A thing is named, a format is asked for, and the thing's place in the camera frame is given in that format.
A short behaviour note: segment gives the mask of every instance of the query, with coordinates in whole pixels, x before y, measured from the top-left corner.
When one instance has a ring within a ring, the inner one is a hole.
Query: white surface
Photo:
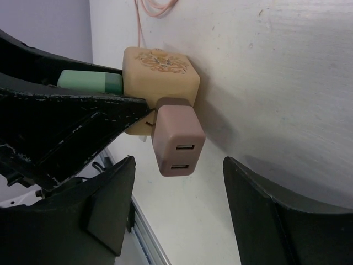
[[[30,192],[27,192],[21,196],[0,202],[0,207],[2,208],[14,207],[21,204],[30,206],[38,202],[39,200],[41,200],[41,197],[37,197],[35,195],[35,192],[36,192],[35,190],[31,190]]]
[[[137,43],[132,0],[90,0],[93,60],[120,68]],[[201,76],[196,111],[207,141],[190,177],[159,175],[150,139],[122,135],[133,194],[175,264],[240,264],[222,160],[353,208],[353,1],[179,0],[163,19],[141,12],[144,46],[188,55]]]
[[[30,186],[26,188],[19,183],[15,183],[12,186],[7,186],[7,179],[0,175],[0,202],[10,200],[12,198],[24,195],[25,193],[31,190],[39,190],[40,187],[38,185]]]

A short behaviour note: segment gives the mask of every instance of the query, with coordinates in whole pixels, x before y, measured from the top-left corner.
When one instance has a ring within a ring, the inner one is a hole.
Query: mint green block
[[[74,90],[123,94],[122,76],[117,73],[64,70],[57,85]]]

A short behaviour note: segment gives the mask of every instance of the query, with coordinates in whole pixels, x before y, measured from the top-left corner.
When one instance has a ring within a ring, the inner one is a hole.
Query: floral pattern
[[[188,64],[178,57],[166,56],[159,57],[152,55],[150,52],[141,52],[135,58],[140,61],[140,63],[149,67],[152,71],[158,71],[162,73],[182,73],[185,74],[188,69]]]

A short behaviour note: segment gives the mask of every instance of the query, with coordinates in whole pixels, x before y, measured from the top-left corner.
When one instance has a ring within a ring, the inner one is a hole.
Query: beige cube power adapter
[[[184,98],[194,105],[200,77],[185,55],[161,49],[129,47],[122,64],[124,95],[144,98],[154,109],[160,98]],[[151,135],[155,111],[126,130],[130,135]]]

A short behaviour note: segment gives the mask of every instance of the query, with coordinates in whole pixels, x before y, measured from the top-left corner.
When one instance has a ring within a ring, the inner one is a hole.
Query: pink cable
[[[147,0],[149,5],[151,5],[155,9],[160,10],[157,13],[151,13],[150,11],[147,10],[144,0],[140,0],[143,10],[145,10],[146,14],[152,18],[156,18],[156,17],[159,17],[160,15],[163,15],[167,10],[169,10],[170,8],[173,8],[174,5],[177,3],[177,1],[178,0],[170,0],[169,3],[167,4],[155,4],[153,3],[152,0]],[[138,11],[138,0],[135,0],[135,7],[136,7],[137,27],[138,27],[138,47],[140,47],[142,29],[141,29],[140,13]]]

